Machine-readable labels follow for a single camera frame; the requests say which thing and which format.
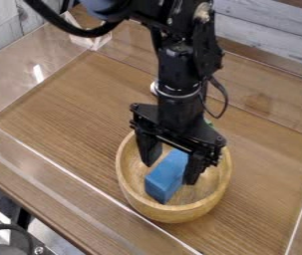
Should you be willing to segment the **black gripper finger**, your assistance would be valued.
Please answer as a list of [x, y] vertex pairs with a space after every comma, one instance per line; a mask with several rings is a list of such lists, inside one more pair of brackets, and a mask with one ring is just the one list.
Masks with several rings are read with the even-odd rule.
[[142, 161], [147, 167], [151, 167], [162, 154], [161, 141], [155, 135], [138, 131], [136, 143]]
[[183, 172], [183, 183], [195, 185], [199, 175], [211, 165], [211, 155], [202, 151], [195, 151], [187, 157], [187, 164]]

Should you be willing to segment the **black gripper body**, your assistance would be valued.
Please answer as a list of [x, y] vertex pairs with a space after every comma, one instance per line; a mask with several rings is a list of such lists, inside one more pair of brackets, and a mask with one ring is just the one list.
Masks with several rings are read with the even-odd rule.
[[155, 81], [157, 104], [131, 104], [131, 128], [155, 135], [161, 144], [169, 144], [187, 154], [202, 151], [211, 155], [211, 165], [218, 165], [226, 139], [207, 125], [206, 83], [194, 83], [183, 90]]

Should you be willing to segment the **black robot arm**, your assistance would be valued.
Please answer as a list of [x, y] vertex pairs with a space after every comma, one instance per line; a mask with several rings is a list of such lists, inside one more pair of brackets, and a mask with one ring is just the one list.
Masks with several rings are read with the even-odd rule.
[[223, 51], [215, 37], [213, 0], [79, 0], [103, 21], [92, 29], [68, 23], [42, 0], [23, 0], [60, 30], [83, 38], [98, 38], [124, 21], [135, 20], [151, 32], [157, 56], [157, 103], [131, 104], [140, 158], [153, 165], [162, 146], [187, 153], [183, 182], [194, 185], [205, 170], [218, 165], [226, 139], [206, 123], [207, 87], [223, 90], [214, 73], [222, 68]]

